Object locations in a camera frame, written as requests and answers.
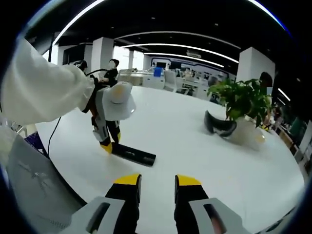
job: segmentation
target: gray surface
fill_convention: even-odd
[[[49,159],[17,136],[6,169],[17,204],[38,233],[58,233],[69,226],[81,205],[59,180]]]
[[[190,206],[194,212],[200,234],[213,234],[214,228],[204,205],[211,204],[219,214],[226,234],[250,234],[242,225],[242,218],[224,205],[217,198],[190,201]]]
[[[60,234],[89,234],[88,230],[102,205],[107,205],[108,209],[99,225],[97,234],[113,234],[124,202],[124,200],[97,197],[76,212],[72,217],[71,225]]]

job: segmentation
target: white sleeve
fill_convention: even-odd
[[[2,113],[20,125],[49,122],[79,107],[83,110],[94,80],[74,65],[49,63],[25,39],[1,84]]]

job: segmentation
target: white pillar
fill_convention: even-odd
[[[129,51],[129,64],[128,64],[129,69],[133,68],[133,54],[134,54],[134,51],[130,50]]]
[[[236,81],[259,79],[262,72],[269,73],[274,83],[275,63],[268,57],[252,47],[239,54]]]
[[[87,74],[87,73],[91,72],[92,45],[86,44],[86,47],[84,48],[84,58],[83,59],[87,62],[87,65],[88,65],[88,68],[86,71],[86,74]]]
[[[107,68],[109,60],[113,58],[114,40],[99,38],[93,41],[91,71]]]
[[[143,70],[148,70],[151,68],[151,62],[152,62],[152,57],[148,55],[144,55],[144,61],[143,61]]]

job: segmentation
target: white chair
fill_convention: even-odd
[[[211,98],[211,94],[207,96],[208,90],[209,90],[208,82],[206,80],[200,80],[195,92],[195,97],[209,101]]]
[[[176,85],[176,73],[173,71],[164,71],[165,76],[165,87],[164,90],[176,93],[178,88]],[[187,94],[189,89],[186,88],[179,88],[179,90],[183,91],[183,94]]]

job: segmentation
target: window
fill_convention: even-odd
[[[118,70],[128,69],[129,66],[129,49],[114,47],[113,59],[119,60]]]
[[[42,55],[42,57],[44,57],[45,60],[47,60],[47,61],[48,61],[48,59],[49,59],[49,52],[50,52],[50,50],[48,50],[47,52],[45,52],[45,53]]]
[[[143,70],[143,63],[144,63],[144,54],[139,51],[133,52],[133,68],[137,68],[138,70]]]

